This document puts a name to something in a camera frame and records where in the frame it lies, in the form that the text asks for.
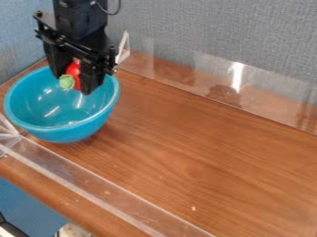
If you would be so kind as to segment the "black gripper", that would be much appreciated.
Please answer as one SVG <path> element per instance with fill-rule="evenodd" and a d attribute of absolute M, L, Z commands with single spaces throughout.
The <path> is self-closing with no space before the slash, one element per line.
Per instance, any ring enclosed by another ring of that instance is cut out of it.
<path fill-rule="evenodd" d="M 38 10 L 36 37 L 50 69 L 59 78 L 72 63 L 80 59 L 80 91 L 85 95 L 103 84 L 105 75 L 113 74 L 118 49 L 106 34 L 109 16 L 119 9 L 109 10 L 109 0 L 52 0 L 54 12 Z"/>

